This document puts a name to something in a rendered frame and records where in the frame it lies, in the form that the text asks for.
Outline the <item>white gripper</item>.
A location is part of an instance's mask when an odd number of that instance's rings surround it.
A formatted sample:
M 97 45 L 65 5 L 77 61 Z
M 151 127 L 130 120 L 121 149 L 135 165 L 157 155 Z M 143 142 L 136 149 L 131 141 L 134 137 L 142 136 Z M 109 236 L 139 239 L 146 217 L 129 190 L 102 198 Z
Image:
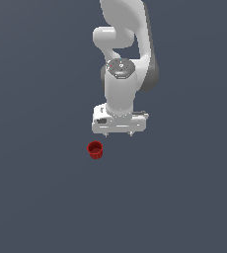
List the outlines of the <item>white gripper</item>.
M 126 132 L 128 136 L 133 136 L 135 132 L 146 129 L 146 121 L 149 118 L 149 114 L 145 111 L 133 112 L 131 119 L 122 120 L 120 116 L 109 115 L 106 105 L 101 104 L 94 108 L 93 133 L 101 133 L 105 137 L 109 137 L 109 133 Z

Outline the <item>small red cup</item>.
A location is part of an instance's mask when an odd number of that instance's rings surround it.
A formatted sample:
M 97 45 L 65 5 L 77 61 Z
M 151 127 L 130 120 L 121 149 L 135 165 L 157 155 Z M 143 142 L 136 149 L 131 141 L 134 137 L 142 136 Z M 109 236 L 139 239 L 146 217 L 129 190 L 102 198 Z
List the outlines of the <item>small red cup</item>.
M 87 151 L 93 159 L 100 159 L 103 156 L 103 145 L 99 141 L 91 141 L 87 146 Z

